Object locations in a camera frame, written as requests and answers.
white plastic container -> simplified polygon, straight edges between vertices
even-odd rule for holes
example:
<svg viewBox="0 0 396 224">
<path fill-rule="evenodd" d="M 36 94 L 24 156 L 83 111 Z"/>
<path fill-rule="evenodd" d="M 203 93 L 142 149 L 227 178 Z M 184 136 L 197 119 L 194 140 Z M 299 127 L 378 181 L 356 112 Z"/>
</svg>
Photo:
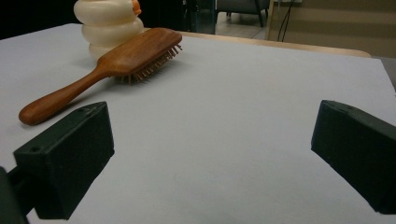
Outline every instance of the white plastic container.
<svg viewBox="0 0 396 224">
<path fill-rule="evenodd" d="M 82 35 L 90 43 L 97 60 L 109 50 L 143 33 L 137 0 L 78 0 L 74 12 L 82 25 Z"/>
</svg>

hairbrush bristle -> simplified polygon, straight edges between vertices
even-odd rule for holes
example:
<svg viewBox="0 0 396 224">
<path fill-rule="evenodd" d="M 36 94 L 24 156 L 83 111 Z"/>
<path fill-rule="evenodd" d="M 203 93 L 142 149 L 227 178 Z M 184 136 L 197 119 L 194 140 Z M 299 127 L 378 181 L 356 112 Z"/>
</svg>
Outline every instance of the hairbrush bristle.
<svg viewBox="0 0 396 224">
<path fill-rule="evenodd" d="M 169 60 L 173 59 L 177 54 L 178 50 L 183 50 L 180 45 L 175 45 L 171 49 L 165 52 L 161 57 L 151 62 L 148 66 L 142 70 L 131 74 L 130 76 L 121 77 L 120 81 L 124 82 L 126 77 L 128 78 L 128 83 L 131 85 L 134 82 L 142 82 L 149 78 L 156 70 L 158 70 L 162 65 L 167 63 Z"/>
</svg>

brush head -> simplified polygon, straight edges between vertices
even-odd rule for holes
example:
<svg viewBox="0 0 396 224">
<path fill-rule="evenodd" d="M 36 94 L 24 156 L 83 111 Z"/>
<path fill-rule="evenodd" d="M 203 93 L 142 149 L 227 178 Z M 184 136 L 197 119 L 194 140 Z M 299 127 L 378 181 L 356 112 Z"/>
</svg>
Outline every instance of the brush head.
<svg viewBox="0 0 396 224">
<path fill-rule="evenodd" d="M 181 39 L 176 31 L 152 28 L 103 55 L 97 67 L 107 70 L 107 77 L 142 81 L 178 54 Z"/>
</svg>

wooden hairbrush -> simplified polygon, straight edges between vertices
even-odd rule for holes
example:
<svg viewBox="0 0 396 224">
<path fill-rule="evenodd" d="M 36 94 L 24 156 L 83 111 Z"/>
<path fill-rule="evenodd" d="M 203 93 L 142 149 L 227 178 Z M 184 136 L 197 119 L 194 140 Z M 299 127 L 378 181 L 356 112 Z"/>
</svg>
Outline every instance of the wooden hairbrush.
<svg viewBox="0 0 396 224">
<path fill-rule="evenodd" d="M 176 56 L 176 47 L 181 49 L 178 44 L 181 39 L 180 33 L 170 29 L 147 30 L 99 58 L 87 76 L 24 107 L 19 114 L 20 121 L 28 125 L 45 121 L 105 77 L 145 80 Z"/>
</svg>

white table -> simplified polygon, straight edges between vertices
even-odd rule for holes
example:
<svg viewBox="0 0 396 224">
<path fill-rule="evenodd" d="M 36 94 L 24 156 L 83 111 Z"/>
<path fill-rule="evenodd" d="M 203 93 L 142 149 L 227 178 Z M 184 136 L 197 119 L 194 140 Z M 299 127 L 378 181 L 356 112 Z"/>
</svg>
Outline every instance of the white table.
<svg viewBox="0 0 396 224">
<path fill-rule="evenodd" d="M 188 36 L 181 45 L 149 82 L 103 80 L 29 127 L 21 108 L 95 62 L 77 24 L 1 40 L 0 165 L 11 170 L 15 149 L 72 110 L 107 101 L 116 153 L 68 223 L 396 223 L 310 149 L 323 99 L 396 125 L 379 60 Z"/>
</svg>

